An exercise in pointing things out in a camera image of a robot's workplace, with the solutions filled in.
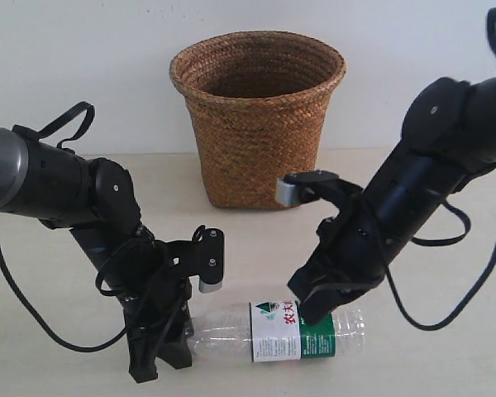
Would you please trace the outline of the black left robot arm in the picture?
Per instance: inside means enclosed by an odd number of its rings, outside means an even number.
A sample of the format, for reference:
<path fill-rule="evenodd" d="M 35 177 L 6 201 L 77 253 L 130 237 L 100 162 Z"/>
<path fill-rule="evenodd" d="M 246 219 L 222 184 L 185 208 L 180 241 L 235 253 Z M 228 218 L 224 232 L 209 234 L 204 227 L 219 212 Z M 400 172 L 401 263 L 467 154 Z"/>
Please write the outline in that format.
<path fill-rule="evenodd" d="M 100 294 L 122 306 L 129 371 L 144 382 L 156 361 L 193 363 L 188 335 L 188 274 L 177 275 L 177 242 L 142 223 L 130 173 L 117 162 L 87 160 L 49 146 L 20 127 L 0 127 L 0 213 L 34 218 L 71 233 L 97 271 Z"/>

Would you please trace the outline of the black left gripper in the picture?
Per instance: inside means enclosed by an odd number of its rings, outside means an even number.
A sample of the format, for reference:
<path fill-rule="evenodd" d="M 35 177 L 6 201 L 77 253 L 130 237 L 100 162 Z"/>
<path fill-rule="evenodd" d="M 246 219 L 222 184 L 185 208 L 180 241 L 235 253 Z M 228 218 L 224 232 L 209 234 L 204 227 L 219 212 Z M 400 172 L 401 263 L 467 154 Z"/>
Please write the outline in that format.
<path fill-rule="evenodd" d="M 101 264 L 97 289 L 121 303 L 127 333 L 131 371 L 152 371 L 155 367 L 155 326 L 171 314 L 188 309 L 193 288 L 187 277 L 175 277 L 168 244 L 158 240 L 132 238 L 120 245 Z M 191 320 L 174 323 L 160 347 L 159 358 L 190 358 L 188 338 Z"/>

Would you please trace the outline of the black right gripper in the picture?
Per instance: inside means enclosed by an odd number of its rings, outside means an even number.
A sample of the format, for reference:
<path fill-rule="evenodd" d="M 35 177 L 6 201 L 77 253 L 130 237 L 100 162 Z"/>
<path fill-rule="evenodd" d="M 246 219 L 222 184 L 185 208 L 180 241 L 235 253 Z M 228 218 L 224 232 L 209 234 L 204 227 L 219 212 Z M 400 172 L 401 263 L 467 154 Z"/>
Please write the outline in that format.
<path fill-rule="evenodd" d="M 321 195 L 318 200 L 333 204 L 338 214 L 318 225 L 316 248 L 288 282 L 305 323 L 320 323 L 384 281 L 376 212 L 388 191 L 386 181 L 371 181 L 364 189 L 346 181 L 330 181 L 316 189 Z"/>

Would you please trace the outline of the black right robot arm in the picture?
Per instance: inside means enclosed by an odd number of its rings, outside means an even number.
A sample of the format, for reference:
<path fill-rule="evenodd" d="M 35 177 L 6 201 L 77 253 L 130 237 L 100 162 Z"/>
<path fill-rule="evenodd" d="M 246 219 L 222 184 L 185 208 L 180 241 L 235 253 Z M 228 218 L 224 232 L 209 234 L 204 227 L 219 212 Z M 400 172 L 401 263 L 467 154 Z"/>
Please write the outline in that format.
<path fill-rule="evenodd" d="M 365 187 L 328 171 L 286 175 L 293 203 L 325 199 L 338 209 L 288 283 L 303 319 L 318 323 L 377 287 L 446 198 L 495 168 L 496 77 L 478 84 L 444 77 L 413 101 L 400 141 Z"/>

